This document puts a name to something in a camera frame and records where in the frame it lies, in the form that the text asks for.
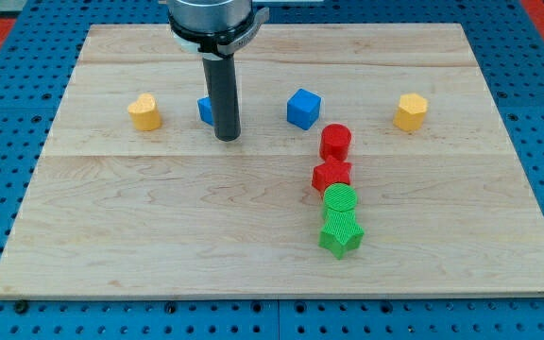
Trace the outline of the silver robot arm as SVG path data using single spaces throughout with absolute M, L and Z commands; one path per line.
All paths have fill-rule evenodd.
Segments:
M 234 54 L 269 19 L 269 9 L 251 0 L 167 0 L 168 21 L 180 48 L 201 57 L 217 139 L 241 134 Z

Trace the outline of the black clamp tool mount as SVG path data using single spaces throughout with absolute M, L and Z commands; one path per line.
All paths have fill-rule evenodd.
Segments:
M 270 17 L 269 8 L 169 7 L 169 25 L 180 47 L 221 60 L 246 47 Z

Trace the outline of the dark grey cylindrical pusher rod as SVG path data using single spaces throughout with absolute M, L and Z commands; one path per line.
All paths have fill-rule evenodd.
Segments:
M 220 60 L 203 59 L 202 63 L 215 137 L 224 142 L 236 140 L 241 124 L 233 55 Z

